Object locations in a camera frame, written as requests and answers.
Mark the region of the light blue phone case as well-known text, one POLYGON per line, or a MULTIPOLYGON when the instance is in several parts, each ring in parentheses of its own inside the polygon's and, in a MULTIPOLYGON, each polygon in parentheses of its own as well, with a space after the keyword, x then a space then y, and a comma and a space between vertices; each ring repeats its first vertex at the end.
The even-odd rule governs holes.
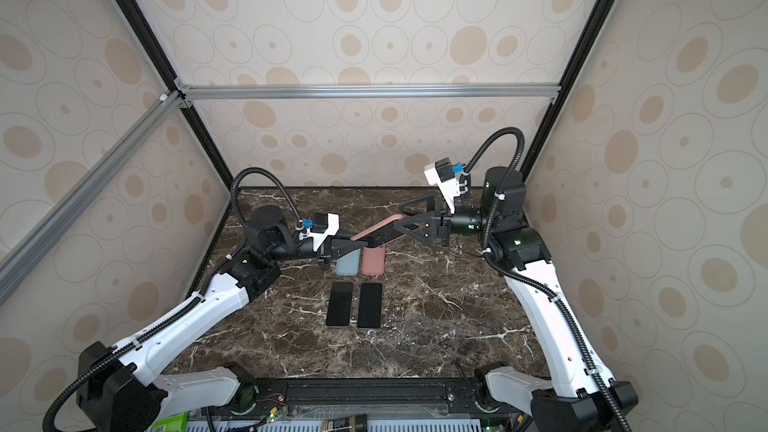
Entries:
POLYGON ((336 262, 336 274, 344 277, 354 277, 360 269, 360 260, 362 252, 355 250, 342 257, 336 262))

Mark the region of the black smartphone rose edge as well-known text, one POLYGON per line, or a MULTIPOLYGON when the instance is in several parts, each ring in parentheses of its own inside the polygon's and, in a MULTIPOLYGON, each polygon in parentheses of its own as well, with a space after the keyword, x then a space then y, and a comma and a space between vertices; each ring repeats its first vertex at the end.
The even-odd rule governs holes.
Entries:
POLYGON ((403 235, 394 224, 405 218, 404 214, 394 214, 351 237, 362 242, 367 248, 377 248, 403 235))

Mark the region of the purple smartphone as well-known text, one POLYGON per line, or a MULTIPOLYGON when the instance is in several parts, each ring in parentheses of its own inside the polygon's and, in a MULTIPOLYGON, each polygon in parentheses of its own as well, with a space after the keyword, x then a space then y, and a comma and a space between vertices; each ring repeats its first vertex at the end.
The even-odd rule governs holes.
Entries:
POLYGON ((360 329, 377 329, 382 323, 383 285, 380 283, 363 283, 358 300, 357 327, 360 329))
POLYGON ((328 327, 347 327, 350 324, 353 289, 352 282, 332 284, 326 314, 328 327))

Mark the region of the pink cased smartphone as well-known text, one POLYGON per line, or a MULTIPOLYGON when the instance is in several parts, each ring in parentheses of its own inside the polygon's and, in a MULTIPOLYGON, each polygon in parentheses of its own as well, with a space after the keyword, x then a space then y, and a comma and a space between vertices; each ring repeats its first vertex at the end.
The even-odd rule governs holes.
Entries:
POLYGON ((362 252, 360 272, 365 276, 379 277, 385 272, 386 246, 364 248, 362 252))

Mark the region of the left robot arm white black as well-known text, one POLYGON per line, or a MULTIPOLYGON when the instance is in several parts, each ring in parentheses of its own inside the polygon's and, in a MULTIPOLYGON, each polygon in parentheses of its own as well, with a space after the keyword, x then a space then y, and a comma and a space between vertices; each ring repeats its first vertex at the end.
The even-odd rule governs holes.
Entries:
POLYGON ((164 369, 189 345, 262 295, 285 261, 315 258, 323 266, 389 240, 385 220, 362 232, 344 231, 336 214, 319 213, 297 227, 273 205, 242 221, 244 244, 193 293, 157 321, 111 347, 97 342, 80 356, 74 394, 98 431, 146 431, 158 420, 220 407, 253 389, 235 366, 166 376, 164 369))

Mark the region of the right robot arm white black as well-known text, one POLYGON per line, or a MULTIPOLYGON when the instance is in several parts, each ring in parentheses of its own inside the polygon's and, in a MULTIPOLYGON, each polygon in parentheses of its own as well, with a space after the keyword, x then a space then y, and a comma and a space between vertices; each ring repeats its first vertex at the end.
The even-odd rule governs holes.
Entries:
POLYGON ((560 285, 552 255, 524 214, 526 186, 506 167, 485 174, 479 203, 470 200, 471 176, 444 159, 424 169, 441 196, 424 197, 415 214, 401 205, 397 231, 425 245, 475 235, 480 256, 521 303, 544 353, 549 376, 537 378, 498 363, 477 370, 478 408, 508 405, 541 431, 628 431, 626 417, 638 402, 631 383, 617 380, 578 322, 560 285))

